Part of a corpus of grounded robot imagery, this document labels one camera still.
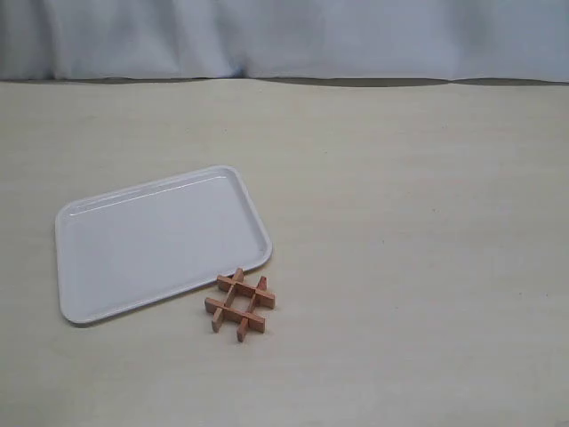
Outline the white rectangular plastic tray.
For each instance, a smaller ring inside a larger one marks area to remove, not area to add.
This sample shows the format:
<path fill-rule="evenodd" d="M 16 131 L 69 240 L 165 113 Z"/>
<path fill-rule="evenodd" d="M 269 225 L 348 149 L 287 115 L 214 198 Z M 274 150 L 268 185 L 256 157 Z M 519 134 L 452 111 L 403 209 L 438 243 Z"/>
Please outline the white rectangular plastic tray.
<path fill-rule="evenodd" d="M 79 326 L 258 269 L 273 252 L 228 165 L 73 201 L 57 213 L 54 237 L 60 313 Z"/>

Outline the white backdrop cloth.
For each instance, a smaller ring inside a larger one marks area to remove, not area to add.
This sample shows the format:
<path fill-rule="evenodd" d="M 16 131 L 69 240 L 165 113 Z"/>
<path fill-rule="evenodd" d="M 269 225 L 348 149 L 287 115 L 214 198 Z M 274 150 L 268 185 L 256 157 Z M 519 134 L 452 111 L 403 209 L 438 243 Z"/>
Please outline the white backdrop cloth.
<path fill-rule="evenodd" d="M 568 79 L 565 1 L 4 1 L 4 79 Z"/>

